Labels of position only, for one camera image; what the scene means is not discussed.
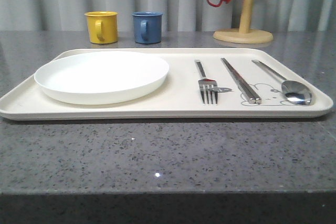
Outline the blue mug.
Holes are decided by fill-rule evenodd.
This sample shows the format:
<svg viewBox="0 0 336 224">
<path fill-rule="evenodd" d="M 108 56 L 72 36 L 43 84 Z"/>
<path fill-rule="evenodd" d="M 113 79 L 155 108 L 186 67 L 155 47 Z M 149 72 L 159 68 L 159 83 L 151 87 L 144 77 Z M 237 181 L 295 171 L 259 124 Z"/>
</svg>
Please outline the blue mug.
<svg viewBox="0 0 336 224">
<path fill-rule="evenodd" d="M 134 39 L 139 44 L 156 44 L 162 37 L 162 13 L 134 12 L 133 30 Z"/>
</svg>

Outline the silver metal fork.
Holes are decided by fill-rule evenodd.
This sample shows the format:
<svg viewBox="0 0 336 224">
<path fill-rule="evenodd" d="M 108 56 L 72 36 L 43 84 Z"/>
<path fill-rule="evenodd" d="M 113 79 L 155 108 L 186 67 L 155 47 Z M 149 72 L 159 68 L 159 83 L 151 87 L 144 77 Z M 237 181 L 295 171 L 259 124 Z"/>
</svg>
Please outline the silver metal fork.
<svg viewBox="0 0 336 224">
<path fill-rule="evenodd" d="M 217 105 L 218 92 L 217 82 L 206 77 L 203 65 L 200 60 L 195 60 L 201 79 L 198 80 L 198 87 L 204 105 Z"/>
</svg>

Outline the silver metal spoon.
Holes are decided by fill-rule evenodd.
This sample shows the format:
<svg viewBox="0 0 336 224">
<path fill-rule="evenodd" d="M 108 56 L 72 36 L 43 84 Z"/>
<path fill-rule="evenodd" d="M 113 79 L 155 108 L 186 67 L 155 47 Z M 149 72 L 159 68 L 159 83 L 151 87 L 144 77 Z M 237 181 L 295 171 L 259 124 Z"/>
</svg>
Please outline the silver metal spoon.
<svg viewBox="0 0 336 224">
<path fill-rule="evenodd" d="M 296 105 L 311 105 L 313 95 L 306 85 L 298 81 L 286 79 L 260 60 L 252 60 L 252 62 L 261 67 L 264 71 L 271 73 L 273 76 L 282 80 L 281 90 L 287 101 Z"/>
</svg>

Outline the cream rabbit serving tray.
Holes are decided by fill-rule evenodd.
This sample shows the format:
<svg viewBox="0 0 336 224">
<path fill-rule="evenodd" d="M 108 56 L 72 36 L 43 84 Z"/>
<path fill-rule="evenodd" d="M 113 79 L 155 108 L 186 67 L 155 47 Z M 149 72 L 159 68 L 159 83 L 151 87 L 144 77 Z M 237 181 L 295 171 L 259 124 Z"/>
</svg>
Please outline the cream rabbit serving tray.
<svg viewBox="0 0 336 224">
<path fill-rule="evenodd" d="M 144 97 L 117 104 L 75 105 L 45 95 L 33 77 L 1 98 L 1 116 L 11 120 L 134 118 L 315 118 L 327 114 L 332 99 L 313 85 L 311 105 L 294 105 L 282 95 L 281 83 L 252 60 L 260 60 L 285 78 L 302 78 L 264 51 L 248 48 L 141 48 L 166 60 L 170 71 L 163 85 Z M 195 60 L 229 92 L 217 105 L 204 105 Z"/>
</svg>

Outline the white round plate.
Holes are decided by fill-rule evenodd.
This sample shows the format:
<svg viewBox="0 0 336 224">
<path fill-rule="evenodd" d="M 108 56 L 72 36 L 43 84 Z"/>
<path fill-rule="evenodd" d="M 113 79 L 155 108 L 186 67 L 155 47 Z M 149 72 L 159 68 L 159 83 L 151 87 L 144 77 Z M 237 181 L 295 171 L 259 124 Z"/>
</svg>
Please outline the white round plate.
<svg viewBox="0 0 336 224">
<path fill-rule="evenodd" d="M 166 79 L 169 64 L 140 52 L 101 51 L 51 61 L 34 74 L 49 97 L 66 103 L 102 105 L 145 96 Z"/>
</svg>

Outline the wooden mug tree stand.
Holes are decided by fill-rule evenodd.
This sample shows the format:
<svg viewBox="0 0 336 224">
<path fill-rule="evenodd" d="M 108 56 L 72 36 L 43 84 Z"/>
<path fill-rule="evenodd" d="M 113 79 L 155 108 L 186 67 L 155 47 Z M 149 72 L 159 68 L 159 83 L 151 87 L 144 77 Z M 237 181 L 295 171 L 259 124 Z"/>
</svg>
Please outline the wooden mug tree stand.
<svg viewBox="0 0 336 224">
<path fill-rule="evenodd" d="M 213 34 L 213 38 L 237 44 L 263 44 L 273 41 L 272 33 L 251 28 L 254 0 L 244 0 L 238 28 L 221 29 Z"/>
</svg>

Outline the yellow mug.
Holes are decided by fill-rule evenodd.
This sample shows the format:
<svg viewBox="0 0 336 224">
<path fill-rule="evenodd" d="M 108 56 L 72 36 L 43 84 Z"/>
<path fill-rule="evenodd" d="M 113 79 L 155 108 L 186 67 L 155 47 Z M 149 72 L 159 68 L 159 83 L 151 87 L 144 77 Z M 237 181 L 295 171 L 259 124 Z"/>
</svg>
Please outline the yellow mug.
<svg viewBox="0 0 336 224">
<path fill-rule="evenodd" d="M 117 14 L 111 11 L 85 13 L 91 43 L 112 44 L 118 41 Z"/>
</svg>

